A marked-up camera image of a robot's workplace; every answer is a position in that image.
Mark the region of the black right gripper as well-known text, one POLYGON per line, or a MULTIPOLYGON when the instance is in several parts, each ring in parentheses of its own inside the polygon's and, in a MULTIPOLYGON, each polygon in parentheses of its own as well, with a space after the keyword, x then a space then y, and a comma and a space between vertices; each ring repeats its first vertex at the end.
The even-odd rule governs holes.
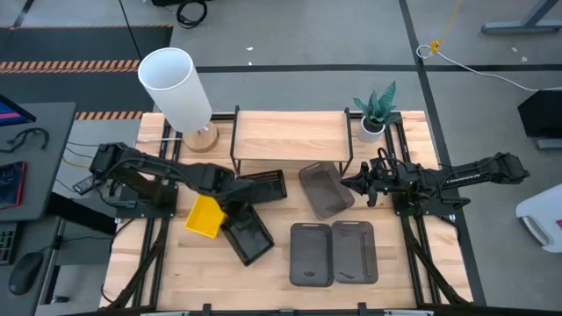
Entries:
POLYGON ((407 168, 403 162, 370 161, 368 165, 361 165, 355 176, 342 179, 342 185, 358 194, 367 194, 369 207, 374 207, 378 194, 407 193, 412 188, 412 180, 407 179, 407 168))

